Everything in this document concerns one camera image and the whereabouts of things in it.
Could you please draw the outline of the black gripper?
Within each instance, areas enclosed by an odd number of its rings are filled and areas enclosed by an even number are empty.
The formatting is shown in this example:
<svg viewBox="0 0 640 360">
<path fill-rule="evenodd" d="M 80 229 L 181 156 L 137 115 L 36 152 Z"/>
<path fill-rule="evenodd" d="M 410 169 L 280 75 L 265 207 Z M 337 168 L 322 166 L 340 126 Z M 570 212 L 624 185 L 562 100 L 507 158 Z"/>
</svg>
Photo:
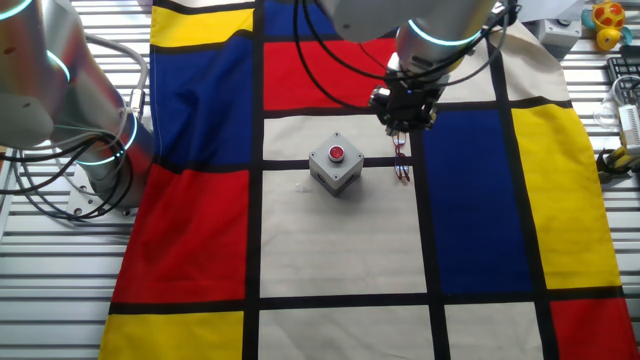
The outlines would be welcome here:
<svg viewBox="0 0 640 360">
<path fill-rule="evenodd" d="M 375 114 L 389 136 L 409 139 L 412 131 L 430 130 L 437 118 L 441 88 L 409 89 L 402 84 L 375 88 Z"/>
</svg>

